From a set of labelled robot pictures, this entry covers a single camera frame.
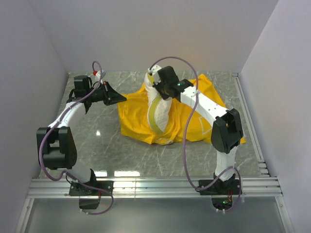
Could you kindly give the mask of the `cream dotted foam pillow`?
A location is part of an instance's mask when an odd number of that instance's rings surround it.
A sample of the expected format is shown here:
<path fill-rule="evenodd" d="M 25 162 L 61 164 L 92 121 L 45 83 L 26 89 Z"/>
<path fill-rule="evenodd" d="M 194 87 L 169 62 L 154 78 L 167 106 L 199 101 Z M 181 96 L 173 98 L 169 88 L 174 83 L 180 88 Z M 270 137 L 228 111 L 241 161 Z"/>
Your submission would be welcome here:
<path fill-rule="evenodd" d="M 147 120 L 150 128 L 156 134 L 164 134 L 169 122 L 172 98 L 164 100 L 153 87 L 153 81 L 153 76 L 146 73 L 144 77 L 144 86 L 148 96 Z"/>

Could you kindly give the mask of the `yellow printed pillowcase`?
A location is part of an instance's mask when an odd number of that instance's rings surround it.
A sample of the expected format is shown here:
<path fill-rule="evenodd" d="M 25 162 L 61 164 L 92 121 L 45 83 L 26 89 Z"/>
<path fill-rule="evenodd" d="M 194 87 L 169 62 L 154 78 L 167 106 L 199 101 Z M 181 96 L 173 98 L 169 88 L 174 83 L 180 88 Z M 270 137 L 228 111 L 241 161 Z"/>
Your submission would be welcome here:
<path fill-rule="evenodd" d="M 218 105 L 226 107 L 211 80 L 205 74 L 200 74 L 198 79 L 199 91 Z M 167 145 L 183 141 L 184 128 L 191 113 L 190 107 L 173 99 L 166 130 L 164 134 L 156 134 L 147 120 L 148 97 L 144 84 L 137 92 L 124 96 L 127 101 L 118 103 L 122 135 L 148 144 Z M 186 139 L 190 142 L 204 141 L 211 144 L 211 129 L 211 125 L 195 112 L 187 128 Z"/>

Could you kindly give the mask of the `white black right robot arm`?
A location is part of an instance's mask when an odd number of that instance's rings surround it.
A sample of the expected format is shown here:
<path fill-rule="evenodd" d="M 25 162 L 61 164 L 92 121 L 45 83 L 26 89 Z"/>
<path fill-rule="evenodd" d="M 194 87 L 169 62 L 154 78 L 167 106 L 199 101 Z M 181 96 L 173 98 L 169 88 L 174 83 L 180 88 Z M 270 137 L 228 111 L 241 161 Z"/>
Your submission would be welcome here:
<path fill-rule="evenodd" d="M 204 187 L 204 191 L 214 186 L 216 192 L 225 194 L 233 186 L 237 169 L 235 155 L 243 138 L 240 113 L 217 104 L 199 90 L 199 83 L 187 79 L 180 80 L 171 66 L 161 68 L 154 65 L 147 71 L 152 88 L 162 100 L 176 99 L 191 108 L 190 117 L 197 112 L 211 126 L 211 143 L 216 149 L 217 165 L 214 180 Z"/>

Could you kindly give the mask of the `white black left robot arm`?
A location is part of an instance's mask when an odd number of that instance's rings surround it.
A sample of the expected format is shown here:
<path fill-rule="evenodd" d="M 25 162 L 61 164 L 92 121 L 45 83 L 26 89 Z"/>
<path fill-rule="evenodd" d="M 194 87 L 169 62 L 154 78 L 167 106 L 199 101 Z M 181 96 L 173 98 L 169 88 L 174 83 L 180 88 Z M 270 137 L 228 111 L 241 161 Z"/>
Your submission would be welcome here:
<path fill-rule="evenodd" d="M 92 82 L 86 75 L 74 78 L 74 88 L 69 93 L 65 109 L 48 127 L 36 132 L 38 161 L 52 181 L 59 181 L 48 170 L 60 170 L 62 175 L 72 178 L 71 186 L 84 196 L 96 195 L 100 191 L 94 171 L 77 160 L 78 154 L 72 129 L 89 111 L 95 102 L 106 106 L 126 101 L 126 97 L 115 91 L 107 81 Z"/>

